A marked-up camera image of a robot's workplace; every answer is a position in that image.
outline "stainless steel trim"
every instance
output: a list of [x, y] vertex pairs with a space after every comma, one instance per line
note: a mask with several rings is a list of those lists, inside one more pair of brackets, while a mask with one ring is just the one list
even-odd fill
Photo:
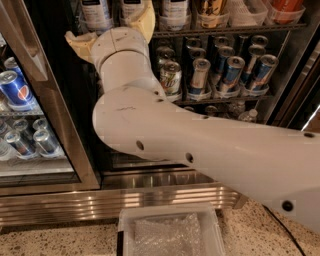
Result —
[[205, 30], [184, 30], [184, 31], [155, 31], [152, 38], [166, 38], [166, 37], [182, 37], [182, 36], [203, 36], [203, 35], [221, 35], [232, 33], [263, 33], [271, 31], [286, 31], [298, 30], [306, 27], [307, 24], [288, 24], [288, 25], [264, 25], [264, 26], [248, 26], [248, 27], [226, 27], [214, 28]]
[[[17, 37], [15, 33], [12, 18], [16, 17], [17, 14], [13, 13], [14, 10], [10, 2], [9, 0], [0, 0], [0, 31], [8, 44], [12, 46], [11, 48], [18, 57], [28, 80], [32, 83], [32, 88], [43, 112], [46, 113], [48, 120], [51, 122], [51, 126], [60, 139], [60, 144], [67, 153], [71, 167], [77, 170], [80, 182], [75, 182], [74, 179], [72, 179], [70, 184], [66, 184], [64, 181], [63, 184], [55, 185], [0, 188], [0, 196], [99, 189], [100, 177], [91, 167], [84, 146], [82, 145], [40, 42], [38, 38], [34, 39], [39, 47], [38, 53], [35, 57], [30, 57], [24, 42], [21, 41], [21, 38]], [[43, 65], [42, 67], [45, 67], [46, 77], [44, 77], [41, 70], [38, 69], [37, 63], [34, 63], [34, 60], [36, 60], [36, 62], [40, 61], [42, 63], [41, 65]]]
[[46, 59], [22, 0], [0, 1], [1, 33], [14, 52], [24, 56], [23, 69], [33, 79], [48, 80]]
[[0, 198], [0, 226], [118, 218], [121, 209], [211, 202], [241, 208], [245, 197], [219, 182]]

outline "pepsi can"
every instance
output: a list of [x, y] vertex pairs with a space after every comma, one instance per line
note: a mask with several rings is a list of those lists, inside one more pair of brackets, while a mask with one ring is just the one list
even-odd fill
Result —
[[18, 73], [19, 76], [23, 77], [22, 70], [20, 69], [18, 63], [16, 62], [14, 57], [10, 57], [4, 61], [4, 66], [6, 70], [12, 70]]
[[11, 105], [25, 106], [34, 102], [29, 86], [15, 71], [4, 71], [0, 74], [0, 90]]
[[4, 139], [13, 146], [21, 156], [31, 156], [36, 153], [35, 147], [16, 130], [8, 132]]

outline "speckled floor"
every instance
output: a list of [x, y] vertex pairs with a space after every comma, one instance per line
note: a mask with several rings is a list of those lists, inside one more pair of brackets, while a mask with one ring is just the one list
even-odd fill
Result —
[[[217, 215], [226, 255], [301, 255], [286, 232], [252, 200], [240, 210], [218, 211]], [[306, 255], [320, 255], [320, 234], [280, 218]], [[116, 220], [4, 227], [0, 234], [1, 256], [116, 255]]]

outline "blue can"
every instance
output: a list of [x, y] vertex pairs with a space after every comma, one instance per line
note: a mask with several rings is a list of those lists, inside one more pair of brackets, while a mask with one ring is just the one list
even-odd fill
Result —
[[35, 147], [16, 130], [8, 132], [4, 139], [22, 156], [31, 156], [36, 153]]
[[256, 65], [258, 59], [266, 53], [265, 48], [258, 46], [258, 45], [251, 45], [248, 48], [248, 53], [245, 57], [245, 66], [243, 68], [241, 77], [240, 77], [240, 84], [246, 85], [250, 80], [252, 71], [254, 66]]
[[224, 66], [226, 63], [226, 60], [234, 55], [234, 49], [229, 46], [222, 46], [218, 50], [218, 54], [216, 59], [214, 60], [213, 72], [215, 74], [222, 74], [224, 71]]
[[279, 60], [277, 57], [269, 54], [263, 55], [254, 67], [251, 80], [246, 85], [246, 89], [251, 91], [262, 90], [264, 85], [269, 82], [278, 63]]
[[219, 83], [220, 92], [234, 91], [238, 84], [244, 64], [244, 60], [238, 56], [232, 56], [227, 59], [225, 70]]
[[19, 76], [24, 78], [22, 70], [20, 69], [20, 67], [14, 57], [10, 57], [10, 58], [6, 59], [3, 64], [6, 68], [6, 70], [15, 71], [18, 73]]
[[0, 90], [11, 105], [25, 106], [34, 102], [29, 86], [15, 71], [4, 71], [0, 74]]

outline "clear plastic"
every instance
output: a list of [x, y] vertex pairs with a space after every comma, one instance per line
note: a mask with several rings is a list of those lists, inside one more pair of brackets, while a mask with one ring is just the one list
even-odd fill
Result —
[[256, 123], [257, 122], [258, 111], [255, 109], [250, 109], [249, 111], [243, 112], [238, 120], [248, 123]]
[[181, 31], [190, 29], [191, 13], [184, 17], [165, 17], [159, 15], [160, 31]]
[[246, 104], [245, 104], [245, 101], [243, 100], [234, 101], [228, 105], [228, 112], [232, 117], [236, 118], [245, 111], [246, 111]]
[[8, 161], [17, 157], [18, 152], [0, 138], [0, 161]]
[[123, 256], [225, 255], [210, 203], [124, 209], [118, 231], [124, 232]]
[[270, 3], [270, 0], [263, 0], [265, 6], [268, 9], [268, 14], [265, 19], [265, 24], [297, 24], [302, 14], [306, 10], [304, 6], [301, 6], [299, 11], [295, 12], [281, 12], [276, 10]]
[[194, 29], [212, 29], [212, 28], [225, 28], [228, 24], [230, 13], [228, 8], [224, 8], [221, 15], [201, 15], [198, 13], [197, 8], [192, 9]]
[[228, 0], [231, 27], [262, 26], [268, 10], [261, 0]]

